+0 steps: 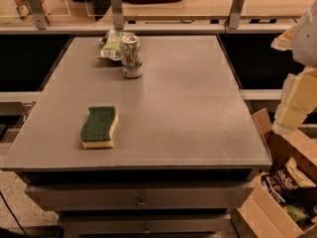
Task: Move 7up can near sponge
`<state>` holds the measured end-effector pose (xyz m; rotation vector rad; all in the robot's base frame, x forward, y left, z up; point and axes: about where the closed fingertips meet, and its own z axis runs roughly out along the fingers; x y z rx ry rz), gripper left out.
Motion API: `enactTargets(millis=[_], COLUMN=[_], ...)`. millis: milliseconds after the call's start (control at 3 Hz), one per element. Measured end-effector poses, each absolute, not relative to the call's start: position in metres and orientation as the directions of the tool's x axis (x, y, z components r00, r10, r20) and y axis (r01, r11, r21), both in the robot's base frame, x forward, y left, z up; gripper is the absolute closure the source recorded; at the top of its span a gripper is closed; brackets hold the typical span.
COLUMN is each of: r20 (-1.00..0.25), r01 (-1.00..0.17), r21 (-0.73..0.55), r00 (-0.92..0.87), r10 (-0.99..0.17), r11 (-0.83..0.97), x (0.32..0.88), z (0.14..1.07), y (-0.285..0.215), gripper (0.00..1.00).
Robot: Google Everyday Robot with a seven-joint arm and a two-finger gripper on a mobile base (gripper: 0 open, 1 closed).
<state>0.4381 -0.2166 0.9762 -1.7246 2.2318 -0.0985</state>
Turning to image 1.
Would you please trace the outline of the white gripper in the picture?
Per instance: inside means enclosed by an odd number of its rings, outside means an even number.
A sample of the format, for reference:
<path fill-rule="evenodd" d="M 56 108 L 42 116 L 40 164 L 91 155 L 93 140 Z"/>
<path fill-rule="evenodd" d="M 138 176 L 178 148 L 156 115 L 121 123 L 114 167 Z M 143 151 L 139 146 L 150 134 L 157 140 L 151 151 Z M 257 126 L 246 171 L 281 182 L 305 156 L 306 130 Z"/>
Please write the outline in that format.
<path fill-rule="evenodd" d="M 287 76 L 274 115 L 273 132 L 288 135 L 317 108 L 317 0 L 298 20 L 296 27 L 280 34 L 270 46 L 278 51 L 292 50 L 293 59 L 306 65 L 299 74 Z"/>

